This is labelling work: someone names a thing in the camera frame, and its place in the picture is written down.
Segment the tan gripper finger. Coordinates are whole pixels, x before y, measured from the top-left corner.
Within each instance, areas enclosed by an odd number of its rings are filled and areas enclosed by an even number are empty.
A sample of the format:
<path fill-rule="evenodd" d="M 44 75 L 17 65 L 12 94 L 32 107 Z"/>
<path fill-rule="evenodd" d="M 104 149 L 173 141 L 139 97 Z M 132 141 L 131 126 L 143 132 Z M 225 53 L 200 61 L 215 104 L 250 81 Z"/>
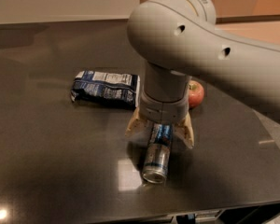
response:
<path fill-rule="evenodd" d="M 148 129 L 152 121 L 140 113 L 139 108 L 136 108 L 128 122 L 125 136 L 132 137 Z"/>
<path fill-rule="evenodd" d="M 190 114 L 187 114 L 180 122 L 174 125 L 174 134 L 187 148 L 194 148 L 194 131 Z"/>

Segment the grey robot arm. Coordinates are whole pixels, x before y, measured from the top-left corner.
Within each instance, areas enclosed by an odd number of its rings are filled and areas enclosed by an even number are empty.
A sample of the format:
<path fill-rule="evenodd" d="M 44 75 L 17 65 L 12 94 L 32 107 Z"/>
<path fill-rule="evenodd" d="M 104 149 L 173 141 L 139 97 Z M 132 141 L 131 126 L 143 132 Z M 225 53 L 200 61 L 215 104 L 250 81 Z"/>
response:
<path fill-rule="evenodd" d="M 185 145 L 193 147 L 192 77 L 280 124 L 280 45 L 225 32 L 216 20 L 211 0 L 148 0 L 133 10 L 127 36 L 146 69 L 128 135 L 150 121 L 171 124 Z"/>

